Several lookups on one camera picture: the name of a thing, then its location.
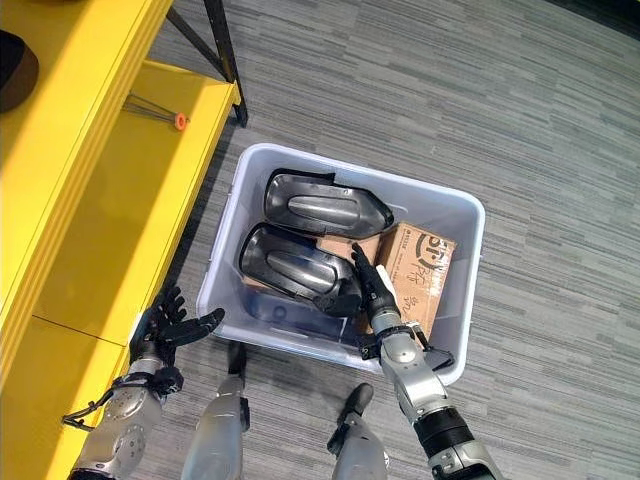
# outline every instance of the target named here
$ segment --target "black object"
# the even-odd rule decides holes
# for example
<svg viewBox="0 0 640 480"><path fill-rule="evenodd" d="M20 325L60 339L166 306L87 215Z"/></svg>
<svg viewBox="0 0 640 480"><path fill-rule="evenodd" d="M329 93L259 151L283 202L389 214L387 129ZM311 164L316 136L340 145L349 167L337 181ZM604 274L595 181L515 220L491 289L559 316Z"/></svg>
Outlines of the black object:
<svg viewBox="0 0 640 480"><path fill-rule="evenodd" d="M249 233L240 270L294 298L306 299L333 317L355 315L362 302L353 266L316 248L315 240L266 223Z"/></svg>
<svg viewBox="0 0 640 480"><path fill-rule="evenodd" d="M38 80L38 58L18 37L0 30L0 112L20 105Z"/></svg>
<svg viewBox="0 0 640 480"><path fill-rule="evenodd" d="M247 103L244 99L244 93L242 92L242 85L240 85L240 75L238 74L238 67L236 66L236 59L233 53L233 46L231 44L231 36L229 35L229 27L227 25L227 18L224 13L224 6L222 0L204 0L204 6L207 10L207 17L209 18L209 24L211 25L211 31L216 42L218 54L216 55L213 50L207 45L200 35L191 28L184 18L175 10L170 7L167 12L167 20L169 20L174 27L178 29L184 37L198 50L204 58L222 75L222 77L228 83L234 83L238 85L238 92L240 93L240 103L234 105L233 108L236 112L236 118L241 126L246 127L249 119L249 113L247 111Z"/></svg>
<svg viewBox="0 0 640 480"><path fill-rule="evenodd" d="M347 415L355 413L362 416L364 409L371 403L373 398L373 387L368 383L361 383L353 389L347 400L344 402L344 408L340 412L337 424L344 423Z"/></svg>
<svg viewBox="0 0 640 480"><path fill-rule="evenodd" d="M224 310L217 308L201 318L183 321L187 311L182 308L184 298L180 288L164 286L153 303L142 314L140 323L129 342L129 364L147 352L158 355L166 365L173 365L176 348L193 343L209 335L224 318Z"/></svg>
<svg viewBox="0 0 640 480"><path fill-rule="evenodd" d="M334 174L276 170L264 195L271 223L305 232L366 238L393 224L393 213L362 188L336 185Z"/></svg>
<svg viewBox="0 0 640 480"><path fill-rule="evenodd" d="M470 467L464 467L453 473L446 473L442 465L431 470L434 480L495 480L487 467L481 463L476 463Z"/></svg>
<svg viewBox="0 0 640 480"><path fill-rule="evenodd" d="M425 415L413 424L427 457L473 440L473 435L458 411L453 408Z"/></svg>
<svg viewBox="0 0 640 480"><path fill-rule="evenodd" d="M378 271L369 263L360 245L354 243L352 248L351 257L356 265L356 273L363 292L364 308L369 321L386 310L393 310L400 315L393 295L385 286Z"/></svg>
<svg viewBox="0 0 640 480"><path fill-rule="evenodd" d="M91 470L74 470L68 480L112 480L106 473Z"/></svg>
<svg viewBox="0 0 640 480"><path fill-rule="evenodd" d="M336 457L340 455L347 433L351 426L345 423L347 415L355 413L362 416L364 409L367 408L373 398L373 387L368 383L361 383L353 389L347 400L344 402L344 408L338 416L338 428L335 429L333 435L327 442L327 450Z"/></svg>
<svg viewBox="0 0 640 480"><path fill-rule="evenodd" d="M640 40L640 2L638 0L547 1Z"/></svg>
<svg viewBox="0 0 640 480"><path fill-rule="evenodd" d="M247 368L247 349L242 342L231 341L227 348L227 363L229 375L239 375L244 381Z"/></svg>

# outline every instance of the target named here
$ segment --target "black plastic part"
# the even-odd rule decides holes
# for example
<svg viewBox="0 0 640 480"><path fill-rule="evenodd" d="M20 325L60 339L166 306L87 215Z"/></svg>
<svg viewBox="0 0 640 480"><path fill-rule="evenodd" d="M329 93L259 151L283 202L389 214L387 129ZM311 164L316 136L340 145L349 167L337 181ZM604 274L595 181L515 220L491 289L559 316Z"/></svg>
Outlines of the black plastic part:
<svg viewBox="0 0 640 480"><path fill-rule="evenodd" d="M431 470L434 480L495 480L487 467L482 464L471 465L453 473L445 473L441 465Z"/></svg>
<svg viewBox="0 0 640 480"><path fill-rule="evenodd" d="M364 297L364 308L369 322L373 317L383 313L385 310L393 310L400 315L400 310L398 310L393 295L385 286L378 271L367 260L360 245L354 243L352 248L353 253L351 256L356 264L356 272L360 279Z"/></svg>
<svg viewBox="0 0 640 480"><path fill-rule="evenodd" d="M466 422L453 407L425 415L413 424L413 429L427 457L473 440Z"/></svg>
<svg viewBox="0 0 640 480"><path fill-rule="evenodd" d="M106 473L94 472L91 470L74 470L69 475L68 480L112 480L113 477Z"/></svg>
<svg viewBox="0 0 640 480"><path fill-rule="evenodd" d="M164 367L156 371L149 388L158 395L165 396L182 390L184 377L176 367Z"/></svg>
<svg viewBox="0 0 640 480"><path fill-rule="evenodd" d="M355 315L362 303L356 272L347 260L316 248L313 239L266 223L247 237L240 270L333 317Z"/></svg>
<svg viewBox="0 0 640 480"><path fill-rule="evenodd" d="M347 415L350 413L355 413L357 415L362 416L364 413L364 409L367 408L369 403L371 403L371 399L373 398L373 387L368 383L361 383L356 388L354 388L347 400L344 402L344 408L342 412L340 412L340 416L338 416L338 421L336 422L338 425L344 423Z"/></svg>
<svg viewBox="0 0 640 480"><path fill-rule="evenodd" d="M338 428L335 429L333 435L331 435L331 438L327 442L327 450L336 457L340 455L340 452L342 451L342 446L344 445L344 440L348 431L349 425L341 423L338 425Z"/></svg>
<svg viewBox="0 0 640 480"><path fill-rule="evenodd" d="M369 190L336 185L334 174L276 170L264 213L276 225L316 235L366 238L393 224L393 213Z"/></svg>
<svg viewBox="0 0 640 480"><path fill-rule="evenodd" d="M196 342L213 332L224 318L224 314L224 309L216 308L204 317L173 323L162 330L159 340L172 347Z"/></svg>
<svg viewBox="0 0 640 480"><path fill-rule="evenodd" d="M247 348L242 342L231 341L227 348L227 363L229 375L240 375L242 381L245 378L245 370L247 368Z"/></svg>
<svg viewBox="0 0 640 480"><path fill-rule="evenodd" d="M244 397L240 397L240 412L242 413L240 417L242 431L246 432L251 427L251 411L249 410L249 400Z"/></svg>

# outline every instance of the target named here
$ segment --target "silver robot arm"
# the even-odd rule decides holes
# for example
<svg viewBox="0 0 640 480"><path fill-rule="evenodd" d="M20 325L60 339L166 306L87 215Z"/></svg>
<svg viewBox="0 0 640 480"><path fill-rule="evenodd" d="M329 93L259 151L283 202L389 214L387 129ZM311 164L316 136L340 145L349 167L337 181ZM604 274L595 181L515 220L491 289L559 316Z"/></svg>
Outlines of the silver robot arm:
<svg viewBox="0 0 640 480"><path fill-rule="evenodd" d="M378 350L369 356L379 356L385 376L393 382L400 408L418 435L434 478L504 480L484 445L473 437L449 400L414 340L416 332L402 322L393 295L357 244L353 257L376 338L374 348Z"/></svg>
<svg viewBox="0 0 640 480"><path fill-rule="evenodd" d="M142 459L166 396L182 388L182 375L173 366L176 347L207 336L224 317L224 310L217 309L182 321L186 311L180 309L184 299L179 295L179 288L169 286L144 312L129 344L127 374L88 408L62 417L64 424L89 432L69 480L124 480ZM103 405L100 424L84 425L82 418Z"/></svg>

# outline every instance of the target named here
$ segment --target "plastic storage bin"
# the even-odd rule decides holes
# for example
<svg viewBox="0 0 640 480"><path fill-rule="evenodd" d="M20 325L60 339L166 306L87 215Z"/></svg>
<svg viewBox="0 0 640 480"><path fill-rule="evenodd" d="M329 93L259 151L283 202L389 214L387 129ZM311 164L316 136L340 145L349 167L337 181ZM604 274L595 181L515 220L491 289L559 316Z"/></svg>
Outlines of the plastic storage bin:
<svg viewBox="0 0 640 480"><path fill-rule="evenodd" d="M242 282L238 269L240 249L251 228L264 220L266 182L277 168L335 173L336 183L374 192L393 210L396 221L406 220L455 240L458 246L430 338L434 346L455 355L456 363L438 372L445 385L455 382L466 362L485 218L482 204L458 190L278 145L254 145L244 151L238 162L198 295L197 314L224 308L225 319L216 330L224 338L381 372L377 360L360 358L348 320L260 293Z"/></svg>

